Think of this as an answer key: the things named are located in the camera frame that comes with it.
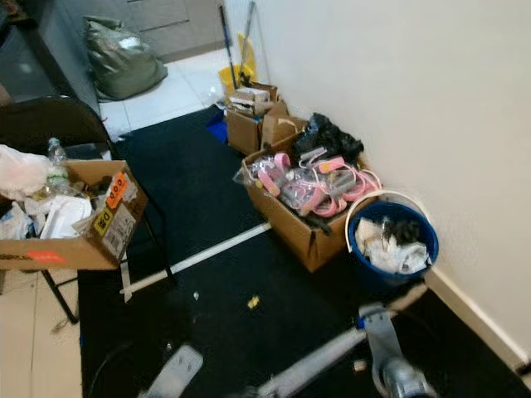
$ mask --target sticker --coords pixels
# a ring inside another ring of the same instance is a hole
[[[127,191],[127,186],[128,183],[125,175],[122,172],[116,174],[116,177],[111,184],[109,195],[107,196],[107,206],[111,209],[115,209],[118,206],[119,201],[122,199],[122,196]]]
[[[103,236],[109,228],[110,222],[113,220],[113,213],[109,210],[108,207],[103,209],[103,211],[96,217],[94,221],[94,228],[98,233]]]
[[[125,208],[122,203],[119,205],[117,212],[114,214],[114,218],[110,223],[109,230],[105,234],[102,242],[107,249],[117,259],[122,254],[125,244],[131,233],[133,232],[136,220],[131,213]]]
[[[34,259],[37,263],[63,264],[66,262],[66,260],[58,255],[55,251],[28,251],[27,255]]]
[[[130,201],[136,198],[136,194],[139,189],[136,187],[136,184],[134,184],[134,182],[129,179],[129,175],[127,173],[125,173],[124,175],[125,180],[127,181],[127,189],[125,190],[123,199],[124,202],[129,203]]]

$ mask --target green garbage bag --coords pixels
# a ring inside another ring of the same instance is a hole
[[[146,91],[168,75],[166,66],[122,21],[85,17],[85,40],[98,96],[123,100]]]

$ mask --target white tile floor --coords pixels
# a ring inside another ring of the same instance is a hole
[[[168,77],[151,90],[100,105],[111,137],[210,106],[211,88],[222,92],[217,71],[227,66],[227,54],[213,51],[166,66]],[[51,275],[61,282],[76,272]],[[77,282],[61,292],[75,309]],[[6,273],[0,295],[0,398],[81,398],[80,326],[65,320],[40,273]]]
[[[166,66],[168,77],[151,90],[123,101],[100,104],[101,117],[113,140],[123,133],[210,106],[212,88],[222,93],[217,71],[227,66],[227,53],[217,50]]]

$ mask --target white wall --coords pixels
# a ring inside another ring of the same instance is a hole
[[[235,35],[246,1],[226,5]],[[431,212],[437,267],[531,353],[531,2],[260,0],[257,17],[291,113],[361,138]]]

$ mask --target black mat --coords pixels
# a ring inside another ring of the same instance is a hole
[[[239,163],[237,154],[212,141],[201,126],[193,126],[207,121],[210,113],[142,129],[123,144],[134,173],[139,178],[142,174],[144,184],[170,213],[168,218],[178,222],[169,240],[174,260],[261,222],[245,190],[230,183]],[[150,143],[159,148],[158,156],[143,153],[144,147],[134,142],[137,137],[144,143],[160,137],[167,147]],[[190,164],[197,157],[186,148],[198,151],[203,146],[209,148],[208,156],[201,167],[194,168]],[[182,156],[171,167],[177,158],[174,153]],[[197,171],[195,178],[184,175],[190,170]],[[168,181],[180,184],[176,187]],[[223,190],[221,209],[192,195],[204,195],[209,192],[205,186],[212,184]],[[186,187],[183,192],[187,193],[181,194],[178,187]],[[202,206],[196,208],[193,203]],[[140,247],[142,239],[137,236]],[[129,253],[131,268],[152,266],[149,250],[141,254]],[[272,231],[185,269],[178,279],[177,288],[164,280],[135,293],[124,304],[118,294],[119,272],[80,272],[85,397],[98,366],[111,352],[117,353],[100,373],[93,397],[137,396],[184,342],[204,356],[203,368],[184,397],[218,397],[258,386],[349,328],[361,303],[391,299],[365,293],[346,254],[309,274]],[[260,302],[249,309],[247,302],[253,296]],[[434,294],[426,294],[395,324],[404,353],[424,370],[441,396],[529,396],[521,382]],[[367,372],[354,376],[351,370],[352,360],[366,355],[367,347],[361,346],[299,396],[378,396]]]

